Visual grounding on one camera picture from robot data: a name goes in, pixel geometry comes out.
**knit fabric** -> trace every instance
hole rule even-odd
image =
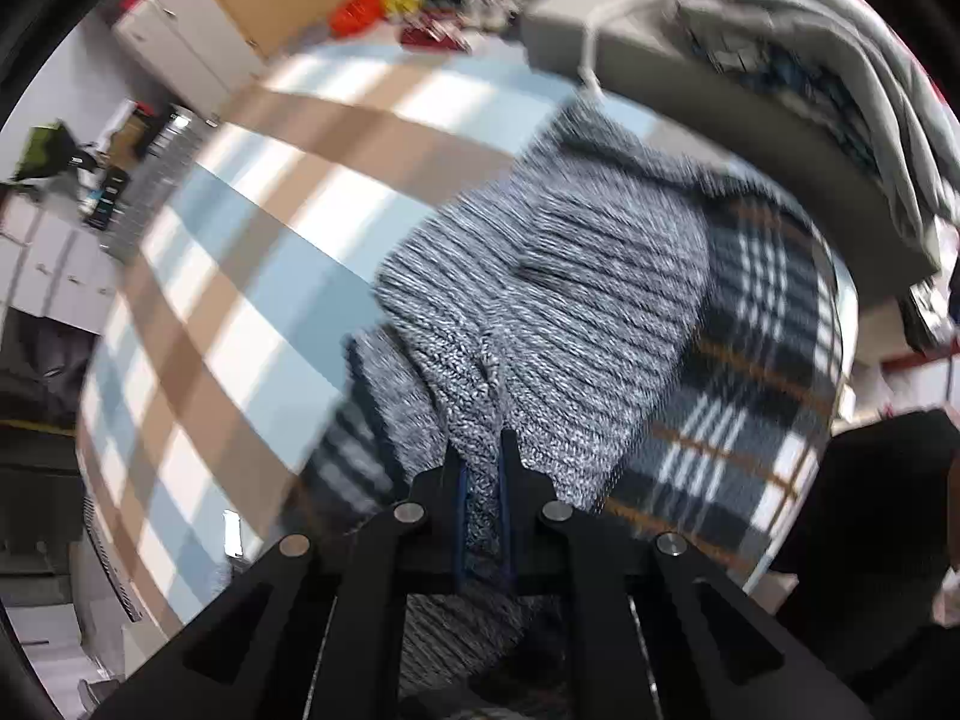
[[[448,440],[467,463],[473,579],[411,599],[401,693],[496,671],[538,618],[497,593],[503,426],[559,498],[642,538],[683,531],[745,581],[829,435],[834,284],[775,186],[651,151],[584,100],[416,229],[377,276],[390,326],[349,342],[352,395],[304,471],[328,530],[401,498]],[[555,714],[527,698],[508,709]]]

